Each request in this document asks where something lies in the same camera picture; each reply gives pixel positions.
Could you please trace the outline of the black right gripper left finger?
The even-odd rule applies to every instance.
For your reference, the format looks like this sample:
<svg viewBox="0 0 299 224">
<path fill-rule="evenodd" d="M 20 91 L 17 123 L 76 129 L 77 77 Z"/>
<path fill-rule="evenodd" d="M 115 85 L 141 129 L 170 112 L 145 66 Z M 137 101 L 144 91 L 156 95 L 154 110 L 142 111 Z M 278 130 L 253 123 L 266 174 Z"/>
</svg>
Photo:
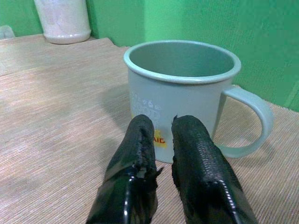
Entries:
<svg viewBox="0 0 299 224">
<path fill-rule="evenodd" d="M 112 156 L 87 217 L 88 224 L 149 224 L 157 210 L 154 127 L 134 117 Z"/>
</svg>

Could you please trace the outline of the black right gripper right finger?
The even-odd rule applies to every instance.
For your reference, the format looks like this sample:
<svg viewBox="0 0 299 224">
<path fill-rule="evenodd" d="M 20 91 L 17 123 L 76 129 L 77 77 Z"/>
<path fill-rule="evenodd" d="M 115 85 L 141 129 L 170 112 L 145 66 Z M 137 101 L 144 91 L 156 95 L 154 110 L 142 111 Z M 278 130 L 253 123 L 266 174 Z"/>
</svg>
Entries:
<svg viewBox="0 0 299 224">
<path fill-rule="evenodd" d="M 188 224 L 256 224 L 239 180 L 196 117 L 175 116 L 172 178 Z"/>
</svg>

